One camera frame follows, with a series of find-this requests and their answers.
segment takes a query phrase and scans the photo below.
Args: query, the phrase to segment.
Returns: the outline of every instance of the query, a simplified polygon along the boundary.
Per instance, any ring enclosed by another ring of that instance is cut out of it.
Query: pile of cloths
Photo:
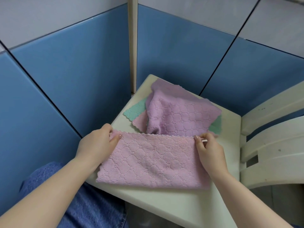
[[[124,112],[142,133],[123,136],[100,166],[97,182],[150,188],[209,189],[194,135],[219,134],[221,110],[162,79],[152,93]]]

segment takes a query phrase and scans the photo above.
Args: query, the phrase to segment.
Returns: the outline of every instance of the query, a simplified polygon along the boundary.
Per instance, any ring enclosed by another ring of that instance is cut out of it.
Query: leg
[[[51,162],[34,171],[21,185],[21,200],[63,165]],[[127,228],[123,200],[84,183],[78,190],[58,227],[124,227]]]

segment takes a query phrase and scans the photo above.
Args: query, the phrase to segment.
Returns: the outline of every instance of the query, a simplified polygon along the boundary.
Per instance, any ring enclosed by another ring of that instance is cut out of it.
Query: person
[[[22,183],[20,201],[0,217],[0,227],[128,227],[124,201],[85,183],[119,142],[121,135],[109,139],[112,130],[105,124],[85,136],[65,166],[50,163],[33,172]],[[194,139],[238,228],[291,227],[228,172],[223,147],[212,134]]]

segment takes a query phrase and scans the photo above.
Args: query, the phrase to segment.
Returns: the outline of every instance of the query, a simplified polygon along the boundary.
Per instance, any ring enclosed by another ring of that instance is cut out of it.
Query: hand
[[[110,132],[113,128],[110,124],[104,124],[101,129],[93,130],[79,142],[75,159],[86,163],[92,172],[105,161],[115,149],[121,138],[117,134],[110,141]]]
[[[211,178],[222,176],[228,173],[227,163],[223,147],[218,144],[214,136],[210,133],[194,136],[200,161]]]

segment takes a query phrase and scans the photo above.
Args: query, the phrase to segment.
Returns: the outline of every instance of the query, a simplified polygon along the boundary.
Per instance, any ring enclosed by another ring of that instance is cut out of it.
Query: chair backrest
[[[304,81],[265,101],[242,117],[241,134],[304,108]],[[304,116],[263,130],[241,147],[241,162],[258,163],[241,171],[248,188],[304,183]]]

